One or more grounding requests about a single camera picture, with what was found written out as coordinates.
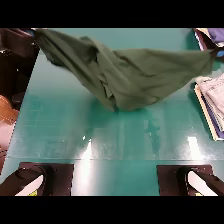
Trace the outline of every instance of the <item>green table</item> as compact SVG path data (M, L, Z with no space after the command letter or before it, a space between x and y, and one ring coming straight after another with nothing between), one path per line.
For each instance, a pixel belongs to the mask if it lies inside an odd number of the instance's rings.
M199 49L190 29L56 30L114 49ZM215 63L212 76L222 71ZM212 140L193 88L192 81L155 105L114 113L40 53L0 181L21 161L74 163L72 195L159 195L158 164L211 164L224 180L224 143Z

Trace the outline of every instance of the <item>teal tabletop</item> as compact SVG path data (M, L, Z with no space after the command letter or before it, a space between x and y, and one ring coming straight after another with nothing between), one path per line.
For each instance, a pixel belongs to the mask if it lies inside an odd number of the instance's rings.
M57 28L113 49L199 50L187 28ZM224 71L215 62L212 77ZM40 52L0 182L19 162L74 163L72 195L159 195L156 165L211 164L224 180L224 143L213 141L194 80L141 110L111 112Z

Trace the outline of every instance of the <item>folded cloth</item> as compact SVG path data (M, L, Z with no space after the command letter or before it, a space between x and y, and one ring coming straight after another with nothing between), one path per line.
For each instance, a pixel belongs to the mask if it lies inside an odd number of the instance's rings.
M208 28L208 32L214 43L224 42L224 28Z
M205 103L205 106L206 106L206 108L207 108L208 114L209 114L209 116L210 116L210 118L211 118L212 124L213 124L213 126L214 126L214 128L215 128L215 131L216 131L218 137L224 139L224 131L220 131L220 129L219 129L219 127L218 127L218 124L217 124L217 122L216 122L216 118L215 118L215 116L214 116L214 114L213 114L211 108L210 108L209 105L207 104L207 101L206 101L205 97L202 95L201 98L202 98L202 100L203 100L204 103Z
M212 51L111 50L89 38L36 29L37 44L54 65L71 71L107 108L153 104L212 70Z
M196 83L212 110L221 131L224 131L224 73L217 78L197 77Z

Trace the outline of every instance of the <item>green cloth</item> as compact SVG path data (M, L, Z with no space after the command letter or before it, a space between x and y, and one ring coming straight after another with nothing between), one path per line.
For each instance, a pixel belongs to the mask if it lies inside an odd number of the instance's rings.
M153 104L193 77L208 75L210 51L112 50L89 38L37 29L35 40L53 64L71 71L104 106L134 110Z

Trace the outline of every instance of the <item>white cloth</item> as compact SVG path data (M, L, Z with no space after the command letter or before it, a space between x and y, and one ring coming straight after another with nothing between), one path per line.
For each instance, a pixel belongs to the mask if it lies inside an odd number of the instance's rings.
M217 78L199 76L195 81L211 108L220 131L224 131L224 73Z

